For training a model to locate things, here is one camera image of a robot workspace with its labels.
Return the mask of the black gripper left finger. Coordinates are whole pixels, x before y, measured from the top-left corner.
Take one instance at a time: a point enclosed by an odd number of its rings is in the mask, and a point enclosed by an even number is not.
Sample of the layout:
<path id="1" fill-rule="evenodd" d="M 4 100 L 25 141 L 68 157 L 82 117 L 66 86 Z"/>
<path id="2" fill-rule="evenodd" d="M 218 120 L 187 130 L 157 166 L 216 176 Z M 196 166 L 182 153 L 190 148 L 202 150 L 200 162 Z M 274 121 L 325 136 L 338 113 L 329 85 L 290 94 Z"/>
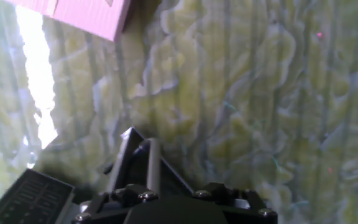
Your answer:
<path id="1" fill-rule="evenodd" d="M 123 223 L 131 208 L 157 199 L 157 192 L 143 185 L 129 184 L 82 203 L 79 214 L 71 219 L 71 223 Z"/>

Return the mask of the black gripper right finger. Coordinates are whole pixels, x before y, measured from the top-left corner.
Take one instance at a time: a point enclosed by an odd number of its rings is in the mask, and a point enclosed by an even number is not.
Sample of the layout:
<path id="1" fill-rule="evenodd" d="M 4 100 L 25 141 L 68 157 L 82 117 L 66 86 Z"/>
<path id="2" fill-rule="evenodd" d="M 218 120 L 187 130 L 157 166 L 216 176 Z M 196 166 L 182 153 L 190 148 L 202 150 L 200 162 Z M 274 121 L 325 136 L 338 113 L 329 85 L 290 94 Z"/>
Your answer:
<path id="1" fill-rule="evenodd" d="M 217 205 L 228 223 L 277 224 L 277 212 L 250 189 L 230 189 L 222 183 L 210 182 L 195 190 L 192 197 Z"/>

